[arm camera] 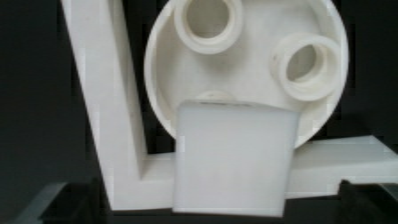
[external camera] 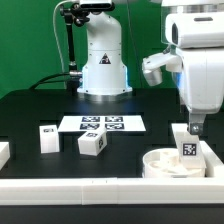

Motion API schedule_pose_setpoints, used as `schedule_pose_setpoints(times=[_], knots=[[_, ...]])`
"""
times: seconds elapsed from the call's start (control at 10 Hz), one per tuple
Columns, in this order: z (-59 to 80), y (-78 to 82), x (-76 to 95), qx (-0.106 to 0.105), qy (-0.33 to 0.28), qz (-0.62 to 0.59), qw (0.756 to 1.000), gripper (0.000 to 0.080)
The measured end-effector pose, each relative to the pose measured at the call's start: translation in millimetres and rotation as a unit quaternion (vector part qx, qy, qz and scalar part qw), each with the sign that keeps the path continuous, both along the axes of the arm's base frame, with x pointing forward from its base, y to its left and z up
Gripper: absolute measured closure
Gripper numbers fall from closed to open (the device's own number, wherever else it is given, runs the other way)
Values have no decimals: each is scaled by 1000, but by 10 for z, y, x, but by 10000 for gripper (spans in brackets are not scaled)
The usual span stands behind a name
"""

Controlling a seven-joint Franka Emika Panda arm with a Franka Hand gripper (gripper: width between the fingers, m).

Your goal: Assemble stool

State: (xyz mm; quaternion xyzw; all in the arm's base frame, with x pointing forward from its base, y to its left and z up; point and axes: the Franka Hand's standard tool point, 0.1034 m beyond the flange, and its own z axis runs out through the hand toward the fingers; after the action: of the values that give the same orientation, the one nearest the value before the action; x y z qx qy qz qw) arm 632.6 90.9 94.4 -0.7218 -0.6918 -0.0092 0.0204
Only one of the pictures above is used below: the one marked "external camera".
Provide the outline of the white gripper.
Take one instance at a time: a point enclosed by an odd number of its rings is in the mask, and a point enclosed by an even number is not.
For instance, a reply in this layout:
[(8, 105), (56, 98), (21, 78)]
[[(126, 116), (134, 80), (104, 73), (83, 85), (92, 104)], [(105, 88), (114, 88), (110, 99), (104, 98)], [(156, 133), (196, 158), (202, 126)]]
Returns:
[(224, 99), (224, 48), (177, 49), (181, 71), (173, 75), (189, 114), (188, 131), (201, 135), (204, 114), (220, 110)]

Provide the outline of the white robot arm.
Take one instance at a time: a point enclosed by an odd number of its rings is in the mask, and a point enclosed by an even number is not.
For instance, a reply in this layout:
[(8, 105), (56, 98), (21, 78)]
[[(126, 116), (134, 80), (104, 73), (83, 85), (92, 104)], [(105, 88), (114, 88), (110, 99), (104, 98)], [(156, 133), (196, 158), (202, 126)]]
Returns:
[[(205, 117), (224, 102), (224, 0), (158, 0), (161, 40), (166, 48), (139, 61), (151, 86), (172, 74), (189, 113), (188, 130), (203, 132)], [(121, 26), (107, 12), (111, 0), (81, 0), (87, 26), (88, 58), (78, 92), (89, 97), (121, 95), (131, 90), (121, 59)]]

